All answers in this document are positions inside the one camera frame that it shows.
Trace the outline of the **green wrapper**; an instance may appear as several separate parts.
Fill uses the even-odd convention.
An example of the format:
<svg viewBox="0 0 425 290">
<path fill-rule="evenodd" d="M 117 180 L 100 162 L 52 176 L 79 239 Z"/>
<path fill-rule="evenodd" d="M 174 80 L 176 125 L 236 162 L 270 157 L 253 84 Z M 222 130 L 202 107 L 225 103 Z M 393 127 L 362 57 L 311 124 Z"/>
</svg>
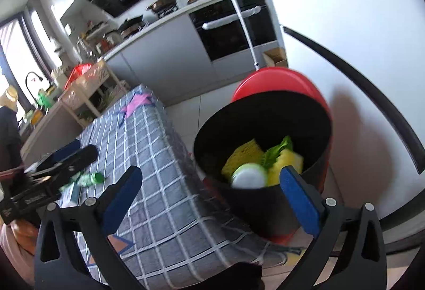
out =
<svg viewBox="0 0 425 290">
<path fill-rule="evenodd" d="M 266 169 L 271 168 L 283 150 L 289 150 L 289 151 L 293 150 L 292 140 L 290 136 L 288 135 L 283 138 L 283 140 L 281 141 L 281 143 L 279 143 L 279 145 L 269 148 L 263 154 L 261 159 L 261 165 Z"/>
</svg>

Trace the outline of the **black trash bin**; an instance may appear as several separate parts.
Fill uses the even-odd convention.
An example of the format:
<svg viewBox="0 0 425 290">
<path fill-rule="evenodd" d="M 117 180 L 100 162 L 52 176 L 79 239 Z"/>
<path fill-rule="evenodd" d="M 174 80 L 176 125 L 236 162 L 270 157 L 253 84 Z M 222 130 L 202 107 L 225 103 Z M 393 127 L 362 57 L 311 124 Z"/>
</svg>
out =
<svg viewBox="0 0 425 290">
<path fill-rule="evenodd" d="M 282 242 L 299 227 L 279 187 L 285 155 L 300 156 L 297 172 L 322 191 L 331 148 L 332 121 L 315 99 L 293 91 L 266 91 L 237 99 L 216 112 L 194 141 L 197 165 L 239 221 L 257 235 Z M 238 189 L 236 169 L 259 165 L 265 183 Z"/>
</svg>

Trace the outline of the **black frying pan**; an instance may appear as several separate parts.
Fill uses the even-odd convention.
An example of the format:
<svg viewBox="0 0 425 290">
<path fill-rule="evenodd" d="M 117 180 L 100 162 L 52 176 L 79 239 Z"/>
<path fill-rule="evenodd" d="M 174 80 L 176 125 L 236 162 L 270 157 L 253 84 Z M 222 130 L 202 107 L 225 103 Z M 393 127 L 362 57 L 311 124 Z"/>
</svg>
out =
<svg viewBox="0 0 425 290">
<path fill-rule="evenodd" d="M 144 27 L 144 25 L 145 22 L 143 21 L 143 15 L 139 15 L 134 18 L 125 19 L 124 22 L 118 27 L 118 32 L 122 33 L 133 26 L 136 26 L 138 29 L 140 29 L 141 27 Z"/>
</svg>

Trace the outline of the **yellow ridged sponge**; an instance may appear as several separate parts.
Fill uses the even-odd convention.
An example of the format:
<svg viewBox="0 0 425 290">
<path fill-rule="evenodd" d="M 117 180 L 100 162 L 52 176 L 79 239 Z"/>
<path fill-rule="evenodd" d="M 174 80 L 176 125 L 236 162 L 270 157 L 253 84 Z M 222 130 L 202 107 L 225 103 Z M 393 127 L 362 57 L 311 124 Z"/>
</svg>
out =
<svg viewBox="0 0 425 290">
<path fill-rule="evenodd" d="M 261 164 L 264 152 L 255 140 L 244 143 L 234 150 L 221 170 L 222 175 L 231 179 L 237 168 L 246 163 Z"/>
</svg>

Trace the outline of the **black built-in oven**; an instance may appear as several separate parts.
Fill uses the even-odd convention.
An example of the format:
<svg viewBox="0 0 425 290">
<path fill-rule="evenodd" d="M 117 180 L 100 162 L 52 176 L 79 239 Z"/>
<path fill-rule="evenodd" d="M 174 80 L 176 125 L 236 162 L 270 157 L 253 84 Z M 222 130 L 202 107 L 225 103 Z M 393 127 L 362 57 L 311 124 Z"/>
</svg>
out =
<svg viewBox="0 0 425 290">
<path fill-rule="evenodd" d="M 244 15 L 253 46 L 274 42 L 277 37 L 266 0 L 237 0 Z M 211 61 L 249 48 L 244 31 L 237 20 L 212 30 L 203 30 L 211 22 L 235 14 L 231 0 L 222 0 L 189 14 Z"/>
</svg>

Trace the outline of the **cardboard box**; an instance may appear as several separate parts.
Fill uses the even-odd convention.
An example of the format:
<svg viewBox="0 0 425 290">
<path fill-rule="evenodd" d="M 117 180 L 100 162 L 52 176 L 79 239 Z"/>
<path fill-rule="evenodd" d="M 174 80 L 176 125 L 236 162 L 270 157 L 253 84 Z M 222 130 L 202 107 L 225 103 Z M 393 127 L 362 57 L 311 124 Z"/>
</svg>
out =
<svg viewBox="0 0 425 290">
<path fill-rule="evenodd" d="M 287 55 L 284 48 L 277 47 L 263 52 L 264 61 L 267 67 L 287 68 Z"/>
</svg>

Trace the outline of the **white floor mop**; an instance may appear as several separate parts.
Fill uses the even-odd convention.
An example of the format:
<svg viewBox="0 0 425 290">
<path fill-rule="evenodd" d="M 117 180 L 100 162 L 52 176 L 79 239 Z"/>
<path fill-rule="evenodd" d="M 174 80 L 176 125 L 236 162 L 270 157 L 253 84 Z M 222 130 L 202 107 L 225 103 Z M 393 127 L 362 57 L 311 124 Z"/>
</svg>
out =
<svg viewBox="0 0 425 290">
<path fill-rule="evenodd" d="M 238 20 L 241 24 L 242 30 L 244 31 L 244 36 L 245 36 L 246 42 L 249 46 L 251 57 L 252 57 L 253 62 L 254 62 L 254 68 L 255 68 L 256 71 L 258 71 L 260 69 L 260 65 L 259 65 L 259 62 L 257 60 L 256 54 L 255 54 L 255 51 L 254 51 L 254 46 L 253 46 L 253 43 L 252 43 L 252 40 L 251 40 L 251 36 L 249 34 L 246 23 L 244 21 L 245 17 L 243 15 L 243 13 L 241 12 L 241 8 L 240 8 L 237 0 L 231 0 L 231 3 L 232 3 L 234 10 L 236 12 L 235 14 L 229 15 L 227 17 L 223 17 L 223 18 L 220 18 L 218 20 L 211 21 L 211 22 L 205 22 L 202 25 L 202 29 L 203 30 L 212 30 L 212 29 L 215 29 L 215 28 L 218 28 L 218 27 L 222 27 L 222 26 L 231 24 L 232 22 L 235 22 L 235 21 Z"/>
</svg>

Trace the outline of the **green cap plastic bottle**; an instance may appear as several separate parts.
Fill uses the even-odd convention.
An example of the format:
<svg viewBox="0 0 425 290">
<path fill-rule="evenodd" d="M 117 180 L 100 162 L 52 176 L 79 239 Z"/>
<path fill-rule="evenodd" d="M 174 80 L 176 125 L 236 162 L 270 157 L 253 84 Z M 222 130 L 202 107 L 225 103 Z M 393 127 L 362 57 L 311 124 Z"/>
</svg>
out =
<svg viewBox="0 0 425 290">
<path fill-rule="evenodd" d="M 60 188 L 60 192 L 64 192 L 67 188 L 72 185 L 79 187 L 89 187 L 92 185 L 102 184 L 104 182 L 104 176 L 102 173 L 77 173 L 71 176 L 69 182 Z"/>
</svg>

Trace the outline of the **cream plastic shelf rack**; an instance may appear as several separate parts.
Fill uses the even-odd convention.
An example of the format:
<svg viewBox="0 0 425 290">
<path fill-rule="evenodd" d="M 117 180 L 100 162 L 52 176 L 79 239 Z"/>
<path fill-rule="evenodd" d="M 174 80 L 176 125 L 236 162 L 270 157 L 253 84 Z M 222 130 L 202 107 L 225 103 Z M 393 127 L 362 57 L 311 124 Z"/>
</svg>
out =
<svg viewBox="0 0 425 290">
<path fill-rule="evenodd" d="M 90 98 L 96 92 L 105 102 L 104 109 L 99 109 L 90 101 Z M 108 109 L 127 93 L 128 89 L 124 83 L 118 79 L 104 60 L 100 60 L 67 86 L 60 96 L 59 102 L 84 129 L 90 125 L 93 120 L 101 117 L 103 111 Z M 87 120 L 77 115 L 77 111 L 84 106 L 94 115 L 93 119 Z"/>
</svg>

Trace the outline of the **blue white milk carton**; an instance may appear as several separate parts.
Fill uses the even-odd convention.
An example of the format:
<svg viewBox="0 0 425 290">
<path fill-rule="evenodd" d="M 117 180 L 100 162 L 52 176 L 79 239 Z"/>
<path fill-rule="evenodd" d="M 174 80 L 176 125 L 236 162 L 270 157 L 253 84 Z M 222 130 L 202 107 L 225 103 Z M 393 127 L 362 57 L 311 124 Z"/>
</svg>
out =
<svg viewBox="0 0 425 290">
<path fill-rule="evenodd" d="M 79 205 L 80 186 L 73 182 L 60 188 L 61 198 L 58 203 L 60 207 L 75 207 Z"/>
</svg>

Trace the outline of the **grey checked tablecloth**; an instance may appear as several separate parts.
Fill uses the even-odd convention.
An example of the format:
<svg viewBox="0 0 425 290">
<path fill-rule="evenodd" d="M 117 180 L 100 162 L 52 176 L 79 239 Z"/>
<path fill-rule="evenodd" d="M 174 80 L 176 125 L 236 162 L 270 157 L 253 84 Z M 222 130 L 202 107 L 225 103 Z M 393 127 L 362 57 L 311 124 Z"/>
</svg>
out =
<svg viewBox="0 0 425 290">
<path fill-rule="evenodd" d="M 151 90 L 135 87 L 80 134 L 83 145 L 99 151 L 86 173 L 101 173 L 104 181 L 63 197 L 61 206 L 99 197 L 135 165 L 143 184 L 115 235 L 127 243 L 121 259 L 147 289 L 192 286 L 238 262 L 290 271 L 304 248 L 262 239 L 207 193 L 158 98 L 124 118 L 121 109 L 135 94 Z"/>
</svg>

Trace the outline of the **red trash bin lid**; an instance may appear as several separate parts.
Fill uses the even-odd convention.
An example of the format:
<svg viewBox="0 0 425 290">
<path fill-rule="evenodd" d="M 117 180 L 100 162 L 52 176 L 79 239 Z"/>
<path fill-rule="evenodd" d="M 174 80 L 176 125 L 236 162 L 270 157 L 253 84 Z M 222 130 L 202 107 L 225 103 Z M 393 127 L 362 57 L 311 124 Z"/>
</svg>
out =
<svg viewBox="0 0 425 290">
<path fill-rule="evenodd" d="M 321 92 L 306 76 L 290 69 L 267 68 L 250 74 L 239 84 L 232 101 L 265 91 L 293 91 L 309 96 L 326 110 L 332 122 L 329 106 Z"/>
</svg>

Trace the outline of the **red plastic basket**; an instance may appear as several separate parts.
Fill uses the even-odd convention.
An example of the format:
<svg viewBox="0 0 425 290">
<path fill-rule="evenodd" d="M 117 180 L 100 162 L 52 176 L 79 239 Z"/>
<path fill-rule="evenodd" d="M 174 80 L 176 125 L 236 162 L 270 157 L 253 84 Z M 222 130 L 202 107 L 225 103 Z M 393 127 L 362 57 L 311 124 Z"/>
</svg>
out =
<svg viewBox="0 0 425 290">
<path fill-rule="evenodd" d="M 91 67 L 91 63 L 82 63 L 74 67 L 63 89 L 68 89 L 76 79 L 84 75 Z"/>
</svg>

